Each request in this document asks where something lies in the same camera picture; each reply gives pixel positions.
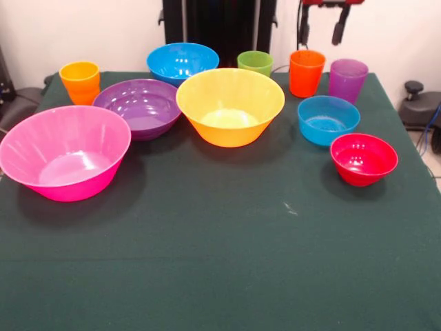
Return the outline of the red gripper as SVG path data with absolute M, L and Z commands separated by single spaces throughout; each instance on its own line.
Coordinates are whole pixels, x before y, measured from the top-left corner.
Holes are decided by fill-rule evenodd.
M 299 44 L 307 47 L 309 38 L 309 6 L 343 6 L 342 12 L 340 13 L 340 18 L 335 24 L 331 40 L 331 43 L 333 45 L 339 45 L 342 41 L 345 24 L 347 21 L 347 17 L 349 16 L 351 6 L 360 5 L 363 2 L 364 0 L 302 0 L 300 25 L 298 32 Z

